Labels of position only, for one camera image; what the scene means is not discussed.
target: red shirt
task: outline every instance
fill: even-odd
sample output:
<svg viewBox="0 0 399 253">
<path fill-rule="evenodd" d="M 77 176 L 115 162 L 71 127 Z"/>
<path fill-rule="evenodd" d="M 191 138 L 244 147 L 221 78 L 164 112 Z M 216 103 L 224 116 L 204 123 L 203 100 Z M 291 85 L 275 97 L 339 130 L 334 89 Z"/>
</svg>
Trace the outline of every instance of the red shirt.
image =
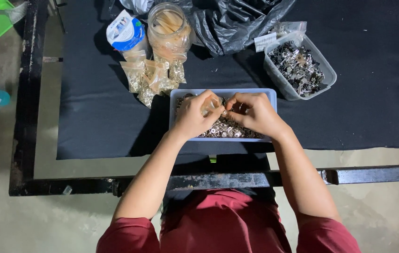
<svg viewBox="0 0 399 253">
<path fill-rule="evenodd" d="M 165 218 L 160 243 L 146 218 L 120 218 L 98 241 L 97 253 L 291 252 L 275 205 L 235 190 L 208 190 Z M 338 221 L 320 218 L 299 230 L 298 253 L 360 252 Z"/>
</svg>

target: hand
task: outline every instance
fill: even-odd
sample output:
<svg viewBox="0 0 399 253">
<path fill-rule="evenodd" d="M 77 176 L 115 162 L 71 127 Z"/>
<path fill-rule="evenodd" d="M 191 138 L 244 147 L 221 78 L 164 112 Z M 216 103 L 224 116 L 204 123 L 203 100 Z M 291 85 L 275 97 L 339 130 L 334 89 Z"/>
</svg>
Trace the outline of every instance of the hand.
<svg viewBox="0 0 399 253">
<path fill-rule="evenodd" d="M 291 128 L 279 117 L 265 93 L 237 92 L 226 103 L 226 118 L 276 141 Z"/>
<path fill-rule="evenodd" d="M 178 110 L 176 122 L 172 131 L 181 136 L 184 141 L 206 132 L 224 112 L 225 107 L 220 105 L 206 117 L 201 114 L 201 106 L 204 101 L 213 95 L 211 90 L 206 90 L 196 97 L 185 98 Z"/>
</svg>

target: concrete floor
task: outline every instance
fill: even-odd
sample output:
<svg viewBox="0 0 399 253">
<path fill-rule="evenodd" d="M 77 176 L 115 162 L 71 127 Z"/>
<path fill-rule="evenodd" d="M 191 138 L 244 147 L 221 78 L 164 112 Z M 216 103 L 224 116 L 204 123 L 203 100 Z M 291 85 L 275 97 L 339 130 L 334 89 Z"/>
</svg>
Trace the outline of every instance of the concrete floor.
<svg viewBox="0 0 399 253">
<path fill-rule="evenodd" d="M 61 37 L 57 20 L 50 17 L 46 39 L 57 44 Z M 21 51 L 22 41 L 15 31 L 0 38 L 0 88 L 12 94 L 11 104 L 0 108 L 0 252 L 94 252 L 118 202 L 112 194 L 8 196 Z M 45 48 L 45 56 L 61 55 L 60 46 Z M 35 177 L 134 175 L 145 157 L 55 161 L 62 65 L 46 63 L 43 69 L 40 104 L 46 106 L 39 111 Z M 307 154 L 316 167 L 399 164 L 399 149 L 307 150 Z M 269 159 L 272 169 L 277 169 L 275 154 L 269 154 Z M 296 221 L 283 189 L 275 190 L 294 249 Z M 329 186 L 329 190 L 363 252 L 399 252 L 399 182 Z"/>
</svg>

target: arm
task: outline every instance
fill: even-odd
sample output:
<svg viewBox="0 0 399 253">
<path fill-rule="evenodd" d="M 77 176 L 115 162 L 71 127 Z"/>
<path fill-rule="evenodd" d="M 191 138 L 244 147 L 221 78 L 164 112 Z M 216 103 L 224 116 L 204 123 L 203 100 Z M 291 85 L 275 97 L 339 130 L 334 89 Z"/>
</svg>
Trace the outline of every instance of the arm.
<svg viewBox="0 0 399 253">
<path fill-rule="evenodd" d="M 227 117 L 270 136 L 275 147 L 285 195 L 298 227 L 315 217 L 340 221 L 326 184 L 314 168 L 293 130 L 279 117 L 264 93 L 236 93 L 226 104 Z"/>
<path fill-rule="evenodd" d="M 156 214 L 181 147 L 190 138 L 207 131 L 224 111 L 224 107 L 221 106 L 207 117 L 201 115 L 201 105 L 212 94 L 210 90 L 206 90 L 184 101 L 173 128 L 163 136 L 123 193 L 112 222 L 122 217 L 151 219 Z"/>
</svg>

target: glass jar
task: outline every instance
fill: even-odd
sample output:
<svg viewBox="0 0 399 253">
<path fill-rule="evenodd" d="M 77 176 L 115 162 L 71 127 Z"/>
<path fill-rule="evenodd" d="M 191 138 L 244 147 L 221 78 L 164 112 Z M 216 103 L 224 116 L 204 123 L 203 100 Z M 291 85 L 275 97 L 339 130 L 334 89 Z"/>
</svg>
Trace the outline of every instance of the glass jar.
<svg viewBox="0 0 399 253">
<path fill-rule="evenodd" d="M 179 24 L 176 25 L 176 27 L 179 26 L 179 28 L 174 32 L 162 33 L 160 30 L 156 29 L 156 26 L 161 26 L 158 17 L 166 15 L 167 12 L 171 17 L 174 17 L 176 21 L 182 20 L 182 23 L 180 26 Z M 192 29 L 184 13 L 180 7 L 174 3 L 160 3 L 148 14 L 148 41 L 153 51 L 158 55 L 167 57 L 172 54 L 187 53 L 192 45 L 192 33 Z"/>
</svg>

